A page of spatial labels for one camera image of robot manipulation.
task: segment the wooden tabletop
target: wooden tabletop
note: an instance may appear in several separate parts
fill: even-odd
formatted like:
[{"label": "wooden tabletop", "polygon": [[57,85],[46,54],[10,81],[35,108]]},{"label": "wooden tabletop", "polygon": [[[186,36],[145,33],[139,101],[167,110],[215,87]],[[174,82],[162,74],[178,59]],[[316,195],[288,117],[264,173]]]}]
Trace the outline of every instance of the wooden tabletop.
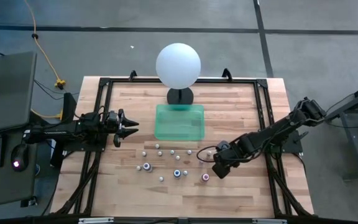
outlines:
[{"label": "wooden tabletop", "polygon": [[[99,78],[84,77],[77,114],[93,111]],[[268,78],[267,81],[277,121],[290,112],[288,98],[283,79]],[[203,147],[222,140],[232,141],[241,134],[259,129],[252,85],[196,83],[191,89],[194,104],[204,106],[205,139],[159,141],[154,136],[155,108],[167,103],[168,88],[161,83],[114,84],[110,110],[123,108],[128,119],[140,123],[139,131],[123,140],[120,148],[114,147],[113,135],[109,136],[99,167],[92,216],[273,217],[263,156],[231,169],[230,174],[221,180],[212,171],[213,164],[200,164],[195,155]],[[161,157],[157,155],[156,144],[163,152]],[[187,150],[194,153],[189,156]],[[75,152],[63,161],[52,212],[64,204],[78,185],[83,158],[84,153]],[[289,189],[304,208],[313,213],[301,162],[291,154],[284,154],[282,159]],[[152,172],[136,170],[136,166],[145,162],[152,165]],[[188,175],[175,179],[175,169],[187,170]],[[210,176],[207,182],[200,180],[204,173]],[[277,192],[284,211],[281,190]]]}]

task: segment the white sphere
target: white sphere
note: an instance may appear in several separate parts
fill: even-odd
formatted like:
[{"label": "white sphere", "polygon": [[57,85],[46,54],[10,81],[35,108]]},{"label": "white sphere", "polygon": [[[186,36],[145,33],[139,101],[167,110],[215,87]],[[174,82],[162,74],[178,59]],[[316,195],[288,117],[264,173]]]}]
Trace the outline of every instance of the white sphere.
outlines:
[{"label": "white sphere", "polygon": [[201,73],[201,60],[192,47],[176,43],[162,49],[155,69],[164,85],[181,90],[197,81]]}]

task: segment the black line on floor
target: black line on floor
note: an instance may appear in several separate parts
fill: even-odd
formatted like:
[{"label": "black line on floor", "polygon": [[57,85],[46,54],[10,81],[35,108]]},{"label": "black line on floor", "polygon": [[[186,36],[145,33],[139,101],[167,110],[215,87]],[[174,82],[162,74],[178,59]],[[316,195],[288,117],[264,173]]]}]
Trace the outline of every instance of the black line on floor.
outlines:
[{"label": "black line on floor", "polygon": [[[0,30],[28,30],[32,26],[0,25]],[[152,28],[152,27],[71,27],[71,26],[37,26],[37,31],[63,32],[192,32],[192,33],[224,33],[224,34],[256,34],[258,29],[231,29],[231,28]]]},{"label": "black line on floor", "polygon": [[296,30],[296,29],[265,29],[266,34],[295,35],[358,35],[358,30]]},{"label": "black line on floor", "polygon": [[270,61],[269,49],[267,47],[265,27],[262,19],[262,13],[260,12],[259,0],[254,0],[254,7],[259,29],[260,44],[262,46],[262,55],[264,57],[265,62],[266,76],[267,78],[273,78],[273,68],[272,63]]}]

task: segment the transparent green container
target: transparent green container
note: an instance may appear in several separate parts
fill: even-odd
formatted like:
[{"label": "transparent green container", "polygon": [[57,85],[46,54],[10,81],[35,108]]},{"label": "transparent green container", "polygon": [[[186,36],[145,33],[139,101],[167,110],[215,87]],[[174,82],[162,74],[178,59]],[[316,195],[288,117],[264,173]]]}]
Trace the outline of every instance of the transparent green container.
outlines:
[{"label": "transparent green container", "polygon": [[203,105],[157,105],[154,136],[167,141],[204,139]]}]

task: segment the concrete floor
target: concrete floor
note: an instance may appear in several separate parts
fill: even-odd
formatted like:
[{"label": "concrete floor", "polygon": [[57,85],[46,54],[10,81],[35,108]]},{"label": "concrete floor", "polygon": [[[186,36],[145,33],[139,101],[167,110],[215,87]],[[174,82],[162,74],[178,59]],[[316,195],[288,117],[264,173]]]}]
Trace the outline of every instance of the concrete floor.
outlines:
[{"label": "concrete floor", "polygon": [[[252,0],[30,0],[37,23],[50,26],[195,27],[256,29]],[[260,0],[266,29],[358,30],[358,1]],[[0,24],[31,25],[22,1],[0,0]],[[0,30],[5,54],[37,50],[29,31]],[[191,45],[200,55],[202,76],[217,77],[229,68],[235,77],[266,77],[259,34],[159,32],[39,32],[39,42],[67,90],[78,92],[85,75],[155,75],[159,51],[174,42]],[[291,106],[308,96],[327,108],[358,90],[358,35],[267,35],[274,77],[285,79]],[[55,79],[42,54],[36,79]],[[57,114],[55,101],[34,87],[32,107]],[[341,176],[358,170],[358,161],[340,128],[325,124],[302,128],[307,178],[315,213],[326,218],[358,220],[358,181]],[[47,161],[39,156],[39,162]],[[56,173],[42,170],[36,192],[40,204],[0,206],[3,217],[40,215],[53,190]]]}]

